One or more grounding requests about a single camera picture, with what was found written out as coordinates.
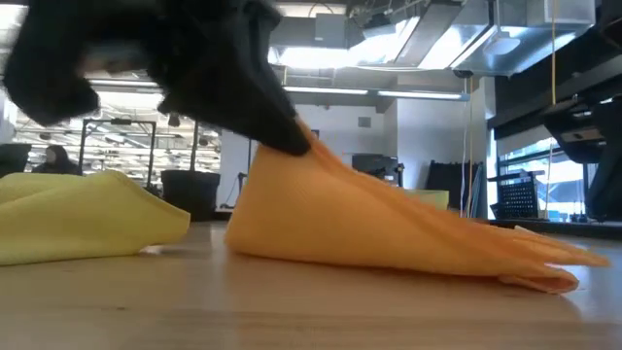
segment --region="black trash can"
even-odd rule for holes
[[[220,182],[220,174],[190,170],[162,171],[164,200],[189,212],[193,222],[212,218]]]

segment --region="table surface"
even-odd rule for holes
[[[622,274],[563,297],[239,256],[223,225],[138,257],[0,268],[2,349],[621,349]],[[622,261],[622,245],[574,242]]]

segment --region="person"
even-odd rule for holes
[[[46,162],[35,167],[33,173],[82,175],[82,169],[69,159],[62,146],[51,145],[46,148]]]

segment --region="yellow cable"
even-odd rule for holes
[[[557,104],[557,53],[555,50],[555,39],[557,36],[557,29],[555,27],[555,19],[557,16],[557,0],[553,0],[553,11],[551,12],[551,22],[553,29],[551,30],[553,39],[553,53],[551,55],[551,95],[553,99],[553,106]],[[550,189],[551,189],[551,163],[553,162],[553,141],[551,140],[548,147],[548,171],[546,172],[546,204],[544,206],[544,215],[548,219],[548,202],[550,201]]]
[[[470,89],[468,91],[469,95],[473,95],[473,77],[470,77]],[[472,98],[468,102],[470,107],[470,116],[468,117],[468,202],[466,203],[466,217],[470,218],[470,206],[471,206],[471,197],[472,197],[472,186],[473,186],[473,102]]]

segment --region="yellow cloth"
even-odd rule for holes
[[[290,157],[259,147],[229,222],[239,253],[309,263],[488,276],[549,293],[576,278],[550,264],[606,258],[535,233],[461,219],[354,171],[304,125],[312,149]]]
[[[406,193],[439,210],[447,210],[449,206],[449,191],[407,190]]]
[[[0,180],[0,265],[136,254],[179,240],[189,224],[116,171]]]

